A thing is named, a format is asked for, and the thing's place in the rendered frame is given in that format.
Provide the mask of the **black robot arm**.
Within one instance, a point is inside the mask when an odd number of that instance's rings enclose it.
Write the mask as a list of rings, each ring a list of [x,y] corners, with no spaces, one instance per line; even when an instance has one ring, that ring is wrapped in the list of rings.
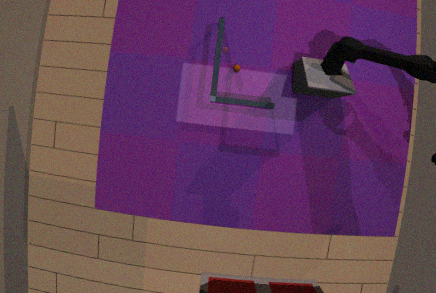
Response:
[[[380,50],[376,47],[364,45],[352,37],[343,37],[337,43],[333,43],[326,57],[321,63],[326,75],[342,75],[341,69],[348,61],[355,64],[356,59],[392,66],[403,69],[412,77],[436,83],[436,62],[427,55],[399,54]]]

